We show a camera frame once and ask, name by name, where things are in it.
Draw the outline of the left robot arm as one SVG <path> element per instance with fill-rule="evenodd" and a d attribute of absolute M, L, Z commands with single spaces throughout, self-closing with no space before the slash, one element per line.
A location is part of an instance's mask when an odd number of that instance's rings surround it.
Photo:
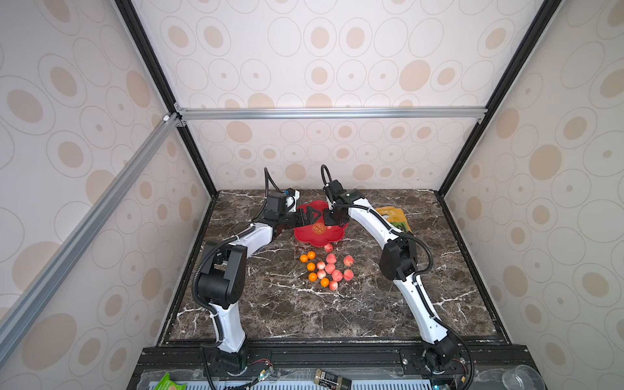
<path fill-rule="evenodd" d="M 248 258 L 285 230 L 315 224 L 322 212 L 297 208 L 300 192 L 280 189 L 264 170 L 265 198 L 249 227 L 221 242 L 208 245 L 192 281 L 193 299 L 207 309 L 214 322 L 215 360 L 235 372 L 247 366 L 245 332 L 238 301 L 246 278 Z"/>

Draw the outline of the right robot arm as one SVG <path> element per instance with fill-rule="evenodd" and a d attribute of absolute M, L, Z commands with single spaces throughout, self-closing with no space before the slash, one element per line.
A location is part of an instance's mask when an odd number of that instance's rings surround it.
<path fill-rule="evenodd" d="M 323 212 L 329 224 L 343 225 L 354 220 L 380 245 L 379 268 L 403 295 L 418 325 L 424 345 L 423 360 L 433 375 L 438 375 L 453 362 L 466 360 L 468 386 L 474 377 L 474 360 L 466 342 L 441 320 L 421 281 L 434 266 L 430 247 L 411 232 L 403 232 L 387 221 L 357 189 L 346 190 L 332 178 L 329 168 L 320 168 L 328 209 Z"/>

